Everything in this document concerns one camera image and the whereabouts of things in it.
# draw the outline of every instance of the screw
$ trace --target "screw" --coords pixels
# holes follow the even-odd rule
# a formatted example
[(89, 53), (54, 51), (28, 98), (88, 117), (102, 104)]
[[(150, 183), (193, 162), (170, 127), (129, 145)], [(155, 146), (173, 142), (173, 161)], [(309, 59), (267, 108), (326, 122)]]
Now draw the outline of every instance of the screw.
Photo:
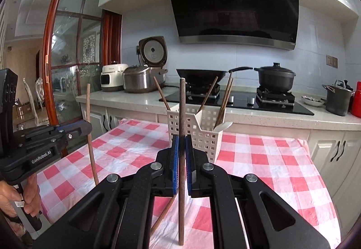
[(205, 164), (203, 164), (203, 169), (205, 169), (206, 171), (212, 171), (214, 169), (214, 165), (211, 164), (210, 162), (206, 162)]
[(246, 175), (246, 180), (248, 182), (254, 183), (258, 180), (257, 176), (253, 173), (249, 173), (248, 175)]
[(118, 179), (119, 179), (119, 176), (116, 173), (111, 173), (110, 175), (108, 175), (106, 177), (106, 180), (109, 183), (114, 183), (114, 182), (118, 181)]
[(150, 168), (152, 170), (160, 170), (162, 168), (162, 164), (160, 162), (152, 162), (152, 164), (150, 165)]

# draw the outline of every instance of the rice cooker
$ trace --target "rice cooker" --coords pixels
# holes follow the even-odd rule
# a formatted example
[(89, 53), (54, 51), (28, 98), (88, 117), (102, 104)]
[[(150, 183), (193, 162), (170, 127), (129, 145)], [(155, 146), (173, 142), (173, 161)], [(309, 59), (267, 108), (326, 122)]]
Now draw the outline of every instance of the rice cooker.
[(103, 91), (123, 90), (123, 72), (127, 69), (127, 64), (113, 64), (103, 66), (100, 75), (100, 84)]

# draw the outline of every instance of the white countertop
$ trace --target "white countertop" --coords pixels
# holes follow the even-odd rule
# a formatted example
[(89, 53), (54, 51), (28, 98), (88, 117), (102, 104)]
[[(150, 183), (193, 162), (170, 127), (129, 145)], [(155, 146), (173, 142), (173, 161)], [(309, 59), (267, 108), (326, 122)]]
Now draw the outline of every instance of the white countertop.
[[(175, 87), (163, 88), (165, 96), (178, 91)], [(133, 110), (144, 113), (158, 115), (167, 114), (164, 103), (160, 99), (158, 91), (149, 93), (125, 93), (118, 92), (93, 92), (90, 95), (90, 104), (119, 108), (124, 110)], [(86, 102), (86, 96), (78, 96), (76, 101)], [(296, 96), (296, 101), (308, 108), (315, 115), (297, 115), (287, 113), (277, 113), (271, 111), (248, 110), (241, 108), (227, 108), (225, 121), (232, 121), (236, 124), (259, 125), (280, 128), (295, 129), (319, 129), (319, 130), (343, 130), (343, 131), (361, 131), (361, 118), (357, 118), (350, 113), (345, 117), (337, 116), (326, 111), (325, 107), (312, 107), (305, 105)]]

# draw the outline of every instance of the red thermos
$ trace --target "red thermos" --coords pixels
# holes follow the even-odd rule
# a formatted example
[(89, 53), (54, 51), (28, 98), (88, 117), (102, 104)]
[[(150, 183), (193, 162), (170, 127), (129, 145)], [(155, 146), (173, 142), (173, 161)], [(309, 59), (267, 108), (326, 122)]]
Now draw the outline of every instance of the red thermos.
[(353, 98), (351, 114), (361, 118), (361, 81), (357, 82), (357, 89)]

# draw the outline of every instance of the white bowl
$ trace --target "white bowl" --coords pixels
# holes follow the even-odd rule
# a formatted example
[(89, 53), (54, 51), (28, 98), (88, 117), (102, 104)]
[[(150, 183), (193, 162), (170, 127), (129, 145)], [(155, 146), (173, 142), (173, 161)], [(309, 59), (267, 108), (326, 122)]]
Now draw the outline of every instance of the white bowl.
[(302, 102), (304, 102), (307, 105), (314, 106), (314, 107), (320, 107), (324, 105), (324, 101), (320, 99), (313, 98), (311, 96), (302, 96), (301, 97)]

